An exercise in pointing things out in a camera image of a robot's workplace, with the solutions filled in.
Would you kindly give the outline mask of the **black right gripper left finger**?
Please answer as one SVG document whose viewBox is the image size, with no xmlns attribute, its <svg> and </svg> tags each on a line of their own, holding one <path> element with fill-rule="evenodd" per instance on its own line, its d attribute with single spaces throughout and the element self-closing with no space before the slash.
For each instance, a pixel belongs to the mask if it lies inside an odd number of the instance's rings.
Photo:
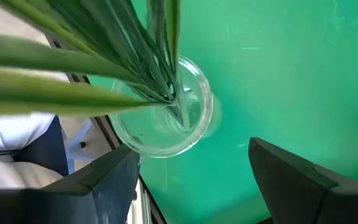
<svg viewBox="0 0 358 224">
<path fill-rule="evenodd" d="M 0 189 L 0 224 L 125 223 L 138 153 L 121 146 L 41 189 Z"/>
</svg>

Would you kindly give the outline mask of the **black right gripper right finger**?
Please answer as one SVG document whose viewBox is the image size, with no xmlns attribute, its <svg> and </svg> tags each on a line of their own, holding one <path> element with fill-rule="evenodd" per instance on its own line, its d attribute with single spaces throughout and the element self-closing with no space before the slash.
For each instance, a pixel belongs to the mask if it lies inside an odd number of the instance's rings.
<svg viewBox="0 0 358 224">
<path fill-rule="evenodd" d="M 260 138 L 248 155 L 274 223 L 358 223 L 358 180 Z"/>
</svg>

